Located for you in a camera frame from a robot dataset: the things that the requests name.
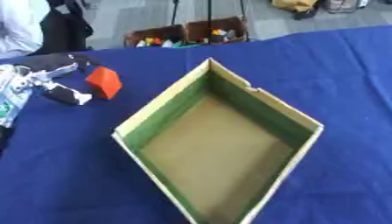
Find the red block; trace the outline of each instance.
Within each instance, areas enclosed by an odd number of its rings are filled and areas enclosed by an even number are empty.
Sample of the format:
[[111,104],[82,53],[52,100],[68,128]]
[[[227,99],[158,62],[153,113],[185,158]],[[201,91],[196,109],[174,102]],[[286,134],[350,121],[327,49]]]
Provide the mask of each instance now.
[[87,78],[93,88],[100,91],[101,97],[112,99],[117,92],[123,87],[117,72],[104,66],[97,67]]

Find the black bag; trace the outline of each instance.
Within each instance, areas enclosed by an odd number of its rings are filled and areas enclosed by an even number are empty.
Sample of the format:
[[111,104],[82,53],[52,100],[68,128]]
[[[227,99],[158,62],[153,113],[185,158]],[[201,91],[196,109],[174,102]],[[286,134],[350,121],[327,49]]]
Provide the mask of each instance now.
[[[51,6],[51,13],[53,23],[48,23],[48,26],[55,26],[56,23],[62,26],[64,31],[60,31],[60,29],[53,27],[52,30],[61,32],[61,35],[65,36],[59,39],[63,39],[65,43],[58,44],[61,46],[55,46],[52,42],[44,41],[44,46],[41,50],[39,50],[35,54],[47,54],[47,53],[58,53],[58,52],[78,52],[87,50],[86,39],[93,35],[94,30],[91,25],[84,19],[82,8],[75,2],[75,0],[48,0],[49,5]],[[62,14],[56,7],[61,5],[65,5],[69,11],[67,14]],[[50,32],[51,28],[48,28],[48,31],[45,32],[44,35],[47,36],[56,36],[53,32]]]

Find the brown crate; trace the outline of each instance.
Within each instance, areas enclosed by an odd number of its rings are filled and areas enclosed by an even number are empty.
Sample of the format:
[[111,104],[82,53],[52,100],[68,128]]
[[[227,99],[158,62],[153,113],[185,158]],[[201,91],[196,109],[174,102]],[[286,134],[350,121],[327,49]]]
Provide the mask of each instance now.
[[145,38],[160,38],[160,39],[178,39],[184,40],[186,38],[185,29],[181,24],[175,24],[160,28],[154,28],[142,31],[133,31],[125,34],[125,46],[137,46],[140,40]]
[[[231,39],[225,43],[245,41],[246,25],[239,17],[227,17],[214,19],[211,21],[213,30],[235,30],[237,38]],[[209,36],[208,21],[191,22],[185,25],[186,39],[189,43],[197,42],[199,39],[205,39]]]

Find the white sleeve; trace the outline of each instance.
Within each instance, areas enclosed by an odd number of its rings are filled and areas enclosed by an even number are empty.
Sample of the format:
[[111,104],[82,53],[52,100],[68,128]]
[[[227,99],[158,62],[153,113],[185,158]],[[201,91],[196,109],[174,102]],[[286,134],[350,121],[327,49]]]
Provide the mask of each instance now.
[[0,37],[0,59],[36,52],[43,44],[41,19],[32,2],[41,0],[0,0],[0,22],[4,34]]

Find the cardboard box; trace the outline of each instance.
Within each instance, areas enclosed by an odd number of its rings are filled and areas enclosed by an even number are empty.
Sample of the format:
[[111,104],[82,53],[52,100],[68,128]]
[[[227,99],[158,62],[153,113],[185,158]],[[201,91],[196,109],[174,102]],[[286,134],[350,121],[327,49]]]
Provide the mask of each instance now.
[[124,46],[137,46],[145,38],[171,39],[173,42],[186,41],[186,31],[181,24],[169,25],[160,28],[133,31],[125,34]]
[[250,223],[322,130],[208,59],[113,138],[191,223]]
[[[230,39],[223,43],[243,42],[246,40],[245,34],[247,27],[239,17],[226,17],[213,19],[211,21],[211,28],[213,30],[234,30],[236,38]],[[201,39],[207,39],[209,35],[208,21],[191,22],[185,25],[186,37],[188,43],[195,43]]]

